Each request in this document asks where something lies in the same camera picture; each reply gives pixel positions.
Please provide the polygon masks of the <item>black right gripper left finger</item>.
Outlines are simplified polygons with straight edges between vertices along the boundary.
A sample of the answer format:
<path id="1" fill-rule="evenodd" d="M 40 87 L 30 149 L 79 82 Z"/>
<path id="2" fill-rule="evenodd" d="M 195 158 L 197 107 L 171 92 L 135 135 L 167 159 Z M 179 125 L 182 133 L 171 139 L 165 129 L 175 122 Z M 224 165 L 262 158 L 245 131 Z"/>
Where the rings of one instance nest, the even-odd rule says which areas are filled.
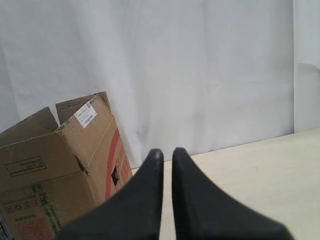
<path id="1" fill-rule="evenodd" d="M 130 181 L 102 205 L 66 224 L 57 240 L 157 240 L 160 236 L 164 156 L 152 149 Z"/>

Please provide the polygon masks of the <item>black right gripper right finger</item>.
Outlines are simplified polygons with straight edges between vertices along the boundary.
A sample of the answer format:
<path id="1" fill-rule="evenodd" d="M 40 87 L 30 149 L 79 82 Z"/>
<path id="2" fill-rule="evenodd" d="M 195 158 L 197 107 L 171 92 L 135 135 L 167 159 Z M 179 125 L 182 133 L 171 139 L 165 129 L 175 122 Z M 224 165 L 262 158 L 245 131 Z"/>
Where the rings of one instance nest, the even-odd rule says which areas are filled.
<path id="1" fill-rule="evenodd" d="M 291 240 L 287 227 L 214 184 L 178 147 L 172 155 L 172 206 L 178 240 Z"/>

